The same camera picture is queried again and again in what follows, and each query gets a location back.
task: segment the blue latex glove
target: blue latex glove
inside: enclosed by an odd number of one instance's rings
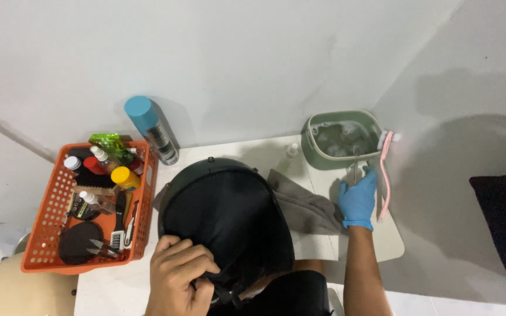
[[[376,199],[376,172],[368,166],[363,167],[366,171],[364,176],[351,188],[347,181],[341,181],[339,186],[339,208],[343,214],[343,226],[363,226],[371,231],[374,230],[370,223]]]

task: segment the blue cap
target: blue cap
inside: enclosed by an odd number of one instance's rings
[[[152,106],[152,101],[143,96],[131,97],[124,103],[124,112],[128,114],[138,131],[147,136],[147,129],[158,125],[158,113]]]

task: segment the gray towel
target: gray towel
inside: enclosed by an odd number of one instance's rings
[[[320,235],[344,232],[341,211],[328,198],[302,188],[275,169],[271,169],[267,181],[291,230]]]

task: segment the yellow cap bottle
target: yellow cap bottle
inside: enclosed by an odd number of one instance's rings
[[[136,190],[140,186],[140,179],[130,169],[118,167],[111,173],[111,180],[127,191]]]

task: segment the hand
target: hand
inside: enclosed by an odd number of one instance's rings
[[[210,281],[198,278],[206,271],[220,273],[206,247],[193,246],[190,239],[163,236],[150,260],[146,316],[206,316],[214,293]]]
[[[366,176],[353,187],[348,188],[347,182],[341,181],[338,204],[345,219],[343,226],[363,226],[373,231],[370,217],[376,205],[374,197],[376,172],[368,166],[364,166],[363,169],[366,171]]]

